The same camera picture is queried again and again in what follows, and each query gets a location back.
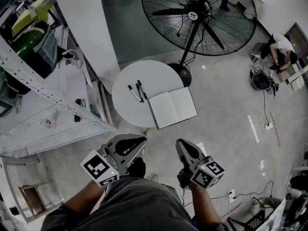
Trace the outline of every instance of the white cloth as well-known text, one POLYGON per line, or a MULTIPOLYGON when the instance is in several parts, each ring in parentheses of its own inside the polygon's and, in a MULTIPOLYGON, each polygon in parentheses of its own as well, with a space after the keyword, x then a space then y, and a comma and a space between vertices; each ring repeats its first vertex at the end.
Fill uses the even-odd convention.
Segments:
POLYGON ((287 51, 294 51, 294 48, 291 42, 284 36, 279 33, 274 33, 273 38, 276 41, 278 48, 282 54, 287 55, 287 51))

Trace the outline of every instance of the open notebook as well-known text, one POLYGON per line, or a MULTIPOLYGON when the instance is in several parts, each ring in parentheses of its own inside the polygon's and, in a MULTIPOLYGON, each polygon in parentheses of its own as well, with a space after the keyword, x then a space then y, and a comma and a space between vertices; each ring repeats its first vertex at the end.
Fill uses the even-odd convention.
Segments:
POLYGON ((188 87, 149 98, 158 128, 165 128, 197 115, 188 87))

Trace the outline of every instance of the large black fan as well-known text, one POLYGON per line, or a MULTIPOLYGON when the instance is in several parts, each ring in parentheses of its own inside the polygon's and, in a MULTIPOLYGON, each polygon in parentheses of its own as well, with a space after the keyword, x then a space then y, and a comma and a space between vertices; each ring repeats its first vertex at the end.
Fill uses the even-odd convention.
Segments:
POLYGON ((168 41, 184 49, 180 64, 169 64, 184 86, 191 83, 184 65, 187 53, 225 55, 238 51, 253 36, 257 13, 253 0, 229 0, 228 10, 220 9, 222 0, 142 0, 152 26, 168 41))

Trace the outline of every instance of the electrical outlet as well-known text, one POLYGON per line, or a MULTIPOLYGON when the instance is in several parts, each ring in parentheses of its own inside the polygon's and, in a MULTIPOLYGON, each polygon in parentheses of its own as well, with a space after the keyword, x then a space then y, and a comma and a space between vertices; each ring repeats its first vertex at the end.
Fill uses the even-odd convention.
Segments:
POLYGON ((273 128, 273 123, 270 122, 269 124, 265 125, 266 130, 270 130, 271 128, 273 128))
POLYGON ((228 191, 228 193, 229 193, 229 196, 228 196, 229 197, 229 203, 231 204, 235 201, 235 199, 233 199, 235 197, 235 191, 234 191, 234 189, 231 189, 231 190, 228 191))

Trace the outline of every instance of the round white table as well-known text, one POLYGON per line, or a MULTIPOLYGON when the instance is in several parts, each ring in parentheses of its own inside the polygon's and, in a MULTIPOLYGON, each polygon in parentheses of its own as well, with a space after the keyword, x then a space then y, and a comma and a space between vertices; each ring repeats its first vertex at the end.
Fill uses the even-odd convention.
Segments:
POLYGON ((152 60, 132 63, 116 77, 112 88, 112 100, 120 116, 135 126, 155 128, 148 101, 141 94, 144 103, 138 102, 128 88, 128 85, 131 85, 139 96, 137 80, 140 80, 148 98, 183 88, 182 80, 171 67, 152 60))

